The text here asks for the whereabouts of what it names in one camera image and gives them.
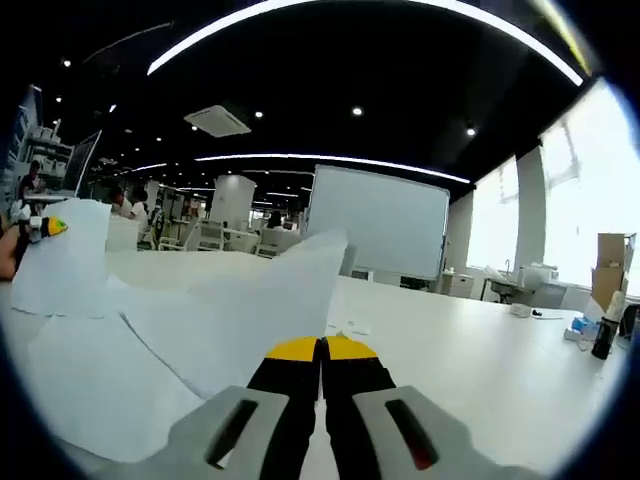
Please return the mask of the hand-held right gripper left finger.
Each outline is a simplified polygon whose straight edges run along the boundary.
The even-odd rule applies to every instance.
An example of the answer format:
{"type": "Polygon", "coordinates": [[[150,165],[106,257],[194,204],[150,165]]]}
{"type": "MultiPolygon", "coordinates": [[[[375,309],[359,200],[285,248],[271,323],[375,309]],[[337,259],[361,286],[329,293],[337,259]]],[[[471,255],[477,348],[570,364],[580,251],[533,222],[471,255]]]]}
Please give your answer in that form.
{"type": "Polygon", "coordinates": [[[230,386],[171,429],[171,457],[197,479],[297,479],[315,425],[320,340],[277,344],[246,387],[230,386]]]}

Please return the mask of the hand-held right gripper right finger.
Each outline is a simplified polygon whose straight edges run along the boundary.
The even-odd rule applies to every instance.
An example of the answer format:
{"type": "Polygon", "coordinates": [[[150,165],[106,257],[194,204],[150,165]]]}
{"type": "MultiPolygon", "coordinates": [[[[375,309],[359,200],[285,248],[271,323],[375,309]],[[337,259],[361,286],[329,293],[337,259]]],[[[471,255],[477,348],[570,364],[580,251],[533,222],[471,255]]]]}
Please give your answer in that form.
{"type": "Polygon", "coordinates": [[[326,429],[342,479],[536,479],[473,445],[468,427],[413,386],[397,386],[377,354],[343,336],[322,341],[326,429]]]}

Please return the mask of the person's left hand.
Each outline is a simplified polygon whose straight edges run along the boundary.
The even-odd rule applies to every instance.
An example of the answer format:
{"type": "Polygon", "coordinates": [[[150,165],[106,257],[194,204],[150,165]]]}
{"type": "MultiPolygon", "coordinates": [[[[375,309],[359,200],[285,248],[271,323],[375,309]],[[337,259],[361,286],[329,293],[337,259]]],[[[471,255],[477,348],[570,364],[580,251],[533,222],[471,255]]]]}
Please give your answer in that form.
{"type": "Polygon", "coordinates": [[[19,228],[14,226],[6,230],[0,239],[0,278],[2,281],[11,281],[15,276],[15,252],[19,238],[19,228]]]}

